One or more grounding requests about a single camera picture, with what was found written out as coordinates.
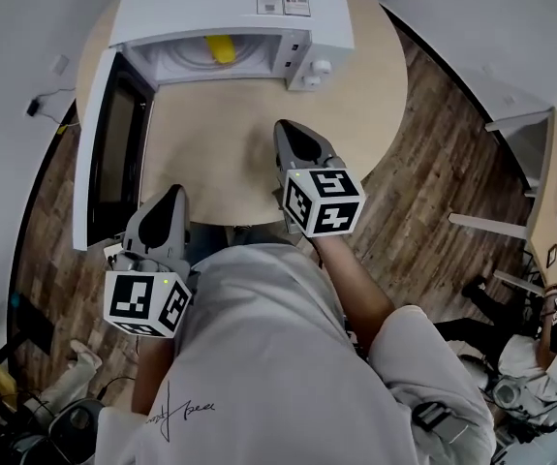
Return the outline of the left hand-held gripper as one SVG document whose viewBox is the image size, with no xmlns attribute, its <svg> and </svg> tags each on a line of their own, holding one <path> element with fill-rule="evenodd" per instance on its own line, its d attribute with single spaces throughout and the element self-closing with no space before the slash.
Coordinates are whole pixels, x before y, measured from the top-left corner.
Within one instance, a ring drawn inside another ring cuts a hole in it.
<svg viewBox="0 0 557 465">
<path fill-rule="evenodd" d="M 193 294 L 188 198 L 181 185 L 154 195 L 132 215 L 122 249 L 109 258 L 103 318 L 136 336 L 173 338 Z"/>
</svg>

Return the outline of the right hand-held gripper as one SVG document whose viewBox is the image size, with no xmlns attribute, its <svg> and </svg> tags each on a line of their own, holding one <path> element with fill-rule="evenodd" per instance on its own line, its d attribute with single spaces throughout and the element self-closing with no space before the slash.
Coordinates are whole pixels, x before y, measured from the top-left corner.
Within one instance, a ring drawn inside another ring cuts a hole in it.
<svg viewBox="0 0 557 465">
<path fill-rule="evenodd" d="M 332 144 L 288 119 L 274 124 L 273 140 L 279 182 L 274 195 L 288 232 L 308 238 L 351 233 L 366 197 Z"/>
</svg>

